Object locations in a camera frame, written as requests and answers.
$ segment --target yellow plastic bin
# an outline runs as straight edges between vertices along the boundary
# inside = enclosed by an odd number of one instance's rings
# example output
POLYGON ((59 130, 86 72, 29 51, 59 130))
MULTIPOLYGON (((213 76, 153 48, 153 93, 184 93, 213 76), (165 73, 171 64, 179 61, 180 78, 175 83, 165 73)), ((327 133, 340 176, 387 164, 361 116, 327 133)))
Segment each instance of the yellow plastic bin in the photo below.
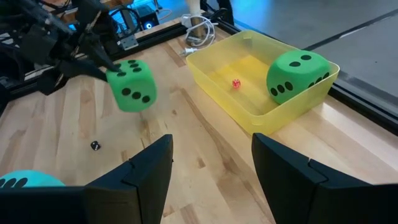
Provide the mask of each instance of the yellow plastic bin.
POLYGON ((320 104, 337 78, 339 66, 330 62, 331 75, 278 105, 267 91, 272 62, 295 47, 247 30, 187 57, 198 85, 248 133, 270 134, 320 104), (241 86, 234 89, 232 81, 241 86))

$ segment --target green die in bin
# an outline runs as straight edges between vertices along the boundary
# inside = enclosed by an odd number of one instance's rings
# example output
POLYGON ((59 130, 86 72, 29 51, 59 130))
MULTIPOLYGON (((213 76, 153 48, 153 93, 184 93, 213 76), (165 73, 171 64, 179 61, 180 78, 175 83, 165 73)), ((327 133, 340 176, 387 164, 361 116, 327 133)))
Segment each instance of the green die in bin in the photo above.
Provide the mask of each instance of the green die in bin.
POLYGON ((119 109, 139 112, 150 107, 157 98, 157 89, 152 72, 142 60, 125 60, 116 64, 121 71, 106 71, 119 109))
POLYGON ((267 88, 279 104, 328 78, 328 60, 313 52, 294 50, 279 56, 269 67, 267 88))

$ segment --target black metal frame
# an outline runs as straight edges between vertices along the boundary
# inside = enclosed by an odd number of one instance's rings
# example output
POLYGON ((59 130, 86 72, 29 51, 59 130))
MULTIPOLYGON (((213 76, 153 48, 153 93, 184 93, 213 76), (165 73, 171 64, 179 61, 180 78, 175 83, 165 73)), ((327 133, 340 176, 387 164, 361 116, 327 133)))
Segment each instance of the black metal frame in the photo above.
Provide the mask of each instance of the black metal frame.
MULTIPOLYGON (((222 21, 221 19, 216 19, 215 22, 219 24, 218 27, 221 30, 227 32, 228 34, 233 35, 240 32, 240 30, 237 27, 228 24, 227 22, 222 21)), ((183 25, 181 25, 181 23, 172 25, 170 27, 164 28, 152 34, 138 38, 137 41, 139 45, 137 47, 134 47, 133 49, 127 51, 116 53, 114 55, 111 55, 110 57, 112 60, 119 60, 121 58, 127 57, 128 55, 140 52, 141 50, 148 49, 157 44, 184 35, 185 31, 186 28, 183 25)), ((277 40, 275 37, 269 36, 267 34, 264 35, 277 40)), ((37 78, 32 78, 20 85, 16 85, 10 88, 9 89, 11 94, 10 100, 15 100, 16 98, 26 96, 37 90, 38 90, 37 78)), ((336 98, 338 101, 346 104, 347 106, 357 111, 358 113, 364 115, 371 121, 374 121, 375 123, 382 126, 391 133, 398 135, 398 118, 395 117, 393 114, 387 113, 382 108, 366 101, 365 99, 361 98, 358 95, 355 95, 349 90, 342 88, 336 83, 333 84, 328 94, 336 98)))

